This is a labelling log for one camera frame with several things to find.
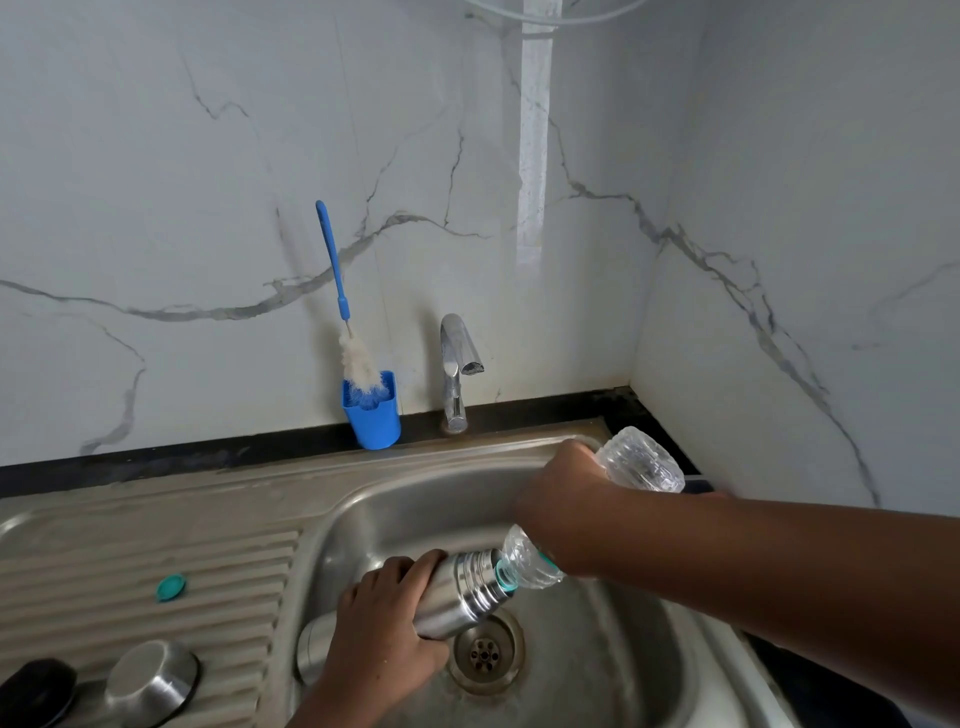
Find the chrome faucet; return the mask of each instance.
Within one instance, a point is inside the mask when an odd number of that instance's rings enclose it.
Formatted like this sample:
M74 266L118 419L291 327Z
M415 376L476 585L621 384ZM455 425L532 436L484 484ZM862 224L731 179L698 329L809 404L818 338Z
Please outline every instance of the chrome faucet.
M460 374L483 372L480 354L470 340L467 325L455 313L440 322L440 353L444 358L444 414L446 431L456 435L467 429L467 410L460 392Z

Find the plastic water bottle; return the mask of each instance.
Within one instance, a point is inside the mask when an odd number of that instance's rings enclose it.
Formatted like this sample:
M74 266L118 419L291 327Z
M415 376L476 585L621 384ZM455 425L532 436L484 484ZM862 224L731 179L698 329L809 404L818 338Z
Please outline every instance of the plastic water bottle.
M625 488L679 493L684 473L670 453L636 427L624 427L594 455L607 477ZM506 591L517 587L545 589L565 574L534 546L523 529L514 524L503 542L496 578Z

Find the stainless steel sink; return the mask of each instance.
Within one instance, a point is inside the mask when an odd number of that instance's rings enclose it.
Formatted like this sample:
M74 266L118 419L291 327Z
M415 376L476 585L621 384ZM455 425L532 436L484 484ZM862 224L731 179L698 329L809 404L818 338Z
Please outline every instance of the stainless steel sink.
M300 702L300 629L388 556L498 546L568 437L596 449L609 433L568 423L0 499L0 679L61 657L84 688L64 728L106 726L109 668L176 638L204 678L171 728L281 726ZM156 603L175 571L187 593ZM793 724L729 626L636 590L568 578L519 593L454 646L384 726Z
M343 589L388 556L499 546L519 490L541 465L448 467L355 494L329 517L302 623L334 609ZM658 599L567 577L518 591L503 611L382 725L663 726L681 717L693 675ZM508 672L516 677L485 689Z

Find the white marble tile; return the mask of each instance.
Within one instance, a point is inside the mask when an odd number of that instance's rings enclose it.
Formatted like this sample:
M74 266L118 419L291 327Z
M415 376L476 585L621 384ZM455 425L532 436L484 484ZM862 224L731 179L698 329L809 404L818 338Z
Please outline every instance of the white marble tile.
M448 311L468 403L625 383L705 6L5 7L0 464L341 421L317 199L404 412Z
M958 22L711 17L632 382L739 493L960 514Z

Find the blue cup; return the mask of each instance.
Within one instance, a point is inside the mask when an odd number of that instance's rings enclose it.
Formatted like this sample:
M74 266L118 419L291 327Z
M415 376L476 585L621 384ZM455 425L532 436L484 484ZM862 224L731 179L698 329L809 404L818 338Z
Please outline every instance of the blue cup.
M347 419L353 427L357 442L364 449L384 449L396 442L400 436L400 416L396 412L396 380L394 373L383 371L383 384L390 394L375 409L363 409L359 405L347 405L350 383L344 379L340 394L340 404L347 413Z

